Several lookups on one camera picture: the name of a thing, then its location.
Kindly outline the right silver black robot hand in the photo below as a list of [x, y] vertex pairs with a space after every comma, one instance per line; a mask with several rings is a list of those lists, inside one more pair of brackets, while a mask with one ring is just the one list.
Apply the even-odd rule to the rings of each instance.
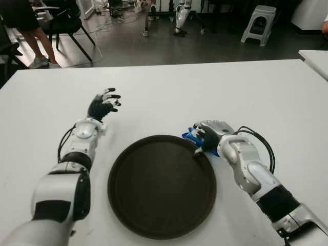
[[195, 150], [197, 156], [202, 152], [217, 151], [218, 145], [224, 135], [233, 134], [234, 130], [225, 121], [202, 120], [194, 124], [197, 137], [202, 140], [202, 145]]

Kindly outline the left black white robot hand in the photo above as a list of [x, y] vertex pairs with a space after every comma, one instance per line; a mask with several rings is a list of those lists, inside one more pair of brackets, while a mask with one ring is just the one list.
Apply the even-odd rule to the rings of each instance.
[[115, 90], [115, 88], [106, 88], [96, 94], [88, 107], [87, 117], [102, 121], [110, 112], [117, 112], [117, 108], [121, 106], [119, 101], [121, 96], [113, 94]]

